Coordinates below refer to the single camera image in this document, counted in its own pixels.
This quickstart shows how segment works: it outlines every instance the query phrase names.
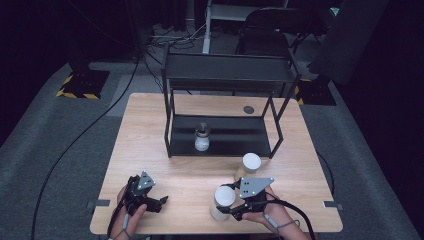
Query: gray carpet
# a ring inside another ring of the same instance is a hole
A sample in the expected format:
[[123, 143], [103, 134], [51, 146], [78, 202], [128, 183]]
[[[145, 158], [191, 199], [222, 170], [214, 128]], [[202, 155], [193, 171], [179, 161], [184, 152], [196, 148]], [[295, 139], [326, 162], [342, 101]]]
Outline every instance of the gray carpet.
[[[234, 52], [235, 36], [213, 34], [216, 38], [212, 39], [211, 53]], [[199, 39], [189, 50], [174, 51], [200, 53], [202, 44]], [[315, 40], [308, 38], [297, 53], [304, 75], [311, 79], [314, 75], [305, 66], [317, 49]], [[161, 59], [161, 50], [155, 48], [152, 55]], [[159, 64], [150, 56], [146, 59], [152, 72], [160, 77]], [[49, 170], [74, 139], [118, 99], [134, 67], [132, 63], [91, 64], [92, 69], [111, 71], [100, 100], [55, 96], [71, 71], [68, 65], [46, 81], [0, 148], [0, 239], [30, 238], [35, 205]], [[344, 229], [340, 233], [322, 233], [320, 239], [420, 239], [343, 100], [332, 84], [330, 88], [337, 106], [301, 106], [313, 143], [334, 174], [334, 198], [344, 207], [340, 211]], [[87, 203], [96, 200], [100, 192], [131, 92], [160, 92], [143, 62], [121, 101], [89, 128], [56, 165], [39, 208], [36, 239], [98, 239], [89, 230], [92, 210]], [[322, 166], [329, 180], [329, 171]]]

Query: bottle cap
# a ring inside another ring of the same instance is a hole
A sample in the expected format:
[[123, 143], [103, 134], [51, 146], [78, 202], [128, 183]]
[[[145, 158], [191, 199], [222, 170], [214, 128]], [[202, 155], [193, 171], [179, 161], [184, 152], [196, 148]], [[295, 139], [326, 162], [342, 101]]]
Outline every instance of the bottle cap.
[[255, 173], [261, 167], [261, 158], [254, 153], [246, 153], [243, 156], [243, 167], [247, 173]]
[[195, 134], [198, 137], [208, 137], [211, 134], [211, 127], [207, 123], [199, 123], [196, 126]]
[[217, 206], [229, 207], [236, 200], [234, 190], [228, 186], [221, 186], [215, 191], [215, 204]]

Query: black chair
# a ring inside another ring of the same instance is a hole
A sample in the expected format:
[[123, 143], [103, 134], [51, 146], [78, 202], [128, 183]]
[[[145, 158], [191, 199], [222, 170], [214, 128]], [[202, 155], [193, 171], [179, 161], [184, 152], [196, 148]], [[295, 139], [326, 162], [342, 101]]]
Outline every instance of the black chair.
[[[297, 42], [306, 34], [308, 11], [266, 7], [250, 13], [240, 30], [236, 54], [286, 56], [296, 52]], [[286, 34], [295, 39], [289, 43]]]

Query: black metal shelf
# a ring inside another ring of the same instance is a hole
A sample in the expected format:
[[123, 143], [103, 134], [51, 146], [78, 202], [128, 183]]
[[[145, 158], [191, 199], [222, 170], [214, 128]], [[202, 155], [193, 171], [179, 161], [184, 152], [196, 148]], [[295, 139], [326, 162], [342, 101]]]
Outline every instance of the black metal shelf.
[[[162, 61], [162, 83], [167, 116], [164, 138], [168, 156], [243, 156], [254, 152], [272, 158], [283, 141], [279, 120], [300, 77], [293, 55], [284, 58], [170, 53], [167, 46]], [[291, 87], [277, 111], [272, 95], [278, 87], [284, 88], [286, 83], [290, 83]], [[261, 116], [183, 115], [175, 112], [174, 90], [266, 92], [269, 97]], [[269, 109], [279, 135], [273, 148], [264, 121]], [[206, 151], [198, 151], [194, 146], [194, 129], [201, 122], [208, 123], [212, 129]]]

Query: human hand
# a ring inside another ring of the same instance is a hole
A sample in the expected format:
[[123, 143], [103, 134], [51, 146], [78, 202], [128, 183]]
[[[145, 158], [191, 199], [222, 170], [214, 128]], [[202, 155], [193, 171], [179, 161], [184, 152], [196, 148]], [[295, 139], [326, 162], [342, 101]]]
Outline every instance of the human hand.
[[[267, 193], [267, 200], [279, 199], [270, 186], [265, 188], [265, 192]], [[276, 228], [265, 218], [265, 214], [269, 215], [278, 226], [283, 226], [287, 223], [293, 222], [293, 219], [288, 214], [286, 208], [280, 204], [274, 203], [267, 204], [264, 212], [244, 213], [242, 215], [242, 219], [263, 224], [271, 232], [281, 235], [287, 240], [306, 239], [305, 234], [296, 224], [289, 224], [285, 227]]]
[[[126, 186], [124, 186], [119, 192], [117, 197], [118, 203], [121, 201], [124, 195], [125, 189], [126, 189]], [[140, 207], [138, 207], [137, 211], [134, 212], [133, 216], [129, 215], [127, 228], [124, 231], [122, 225], [124, 224], [125, 215], [127, 214], [127, 209], [125, 206], [122, 207], [112, 227], [110, 237], [114, 237], [113, 240], [130, 239], [135, 234], [135, 231], [137, 230], [138, 222], [143, 217], [144, 213], [146, 212], [146, 209], [147, 209], [147, 205], [142, 204]]]

